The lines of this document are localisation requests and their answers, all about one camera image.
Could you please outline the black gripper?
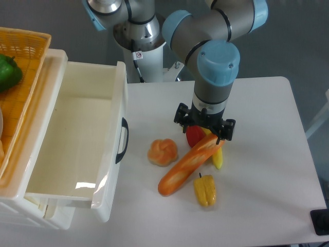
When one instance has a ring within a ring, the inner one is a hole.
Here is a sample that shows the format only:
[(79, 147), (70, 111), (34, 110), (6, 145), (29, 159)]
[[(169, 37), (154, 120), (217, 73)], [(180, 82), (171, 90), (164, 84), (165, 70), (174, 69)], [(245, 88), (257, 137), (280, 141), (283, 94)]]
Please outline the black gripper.
[(217, 135), (216, 144), (218, 145), (222, 140), (232, 140), (236, 124), (235, 119), (223, 120), (223, 113), (224, 110), (210, 114), (206, 108), (199, 111), (194, 105), (189, 109), (187, 105), (180, 103), (174, 116), (174, 122), (182, 127), (183, 133), (186, 133), (189, 126), (199, 126), (210, 130)]

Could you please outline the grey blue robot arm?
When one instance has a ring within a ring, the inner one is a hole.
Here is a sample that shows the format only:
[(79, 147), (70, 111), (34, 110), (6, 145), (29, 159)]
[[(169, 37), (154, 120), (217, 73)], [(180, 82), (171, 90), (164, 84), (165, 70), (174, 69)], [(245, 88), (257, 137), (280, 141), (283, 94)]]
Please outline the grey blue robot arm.
[(208, 1), (210, 10), (201, 17), (185, 10), (162, 17), (154, 1), (84, 1), (83, 6), (98, 31), (113, 31), (129, 83), (164, 81), (167, 45), (195, 81), (192, 105), (180, 104), (174, 121), (183, 129), (209, 129), (218, 140), (232, 139), (235, 120), (223, 119), (240, 63), (232, 41), (265, 24), (266, 1)]

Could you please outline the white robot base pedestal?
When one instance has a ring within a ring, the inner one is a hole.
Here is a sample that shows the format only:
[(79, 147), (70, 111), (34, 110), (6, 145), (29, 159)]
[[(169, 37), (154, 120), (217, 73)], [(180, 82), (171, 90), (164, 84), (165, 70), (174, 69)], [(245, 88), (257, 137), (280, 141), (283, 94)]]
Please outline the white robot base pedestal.
[(182, 62), (176, 61), (169, 68), (163, 66), (166, 42), (161, 29), (164, 21), (164, 17), (156, 14), (145, 24), (125, 21), (114, 26), (114, 39), (123, 51), (128, 83), (178, 80), (184, 67)]

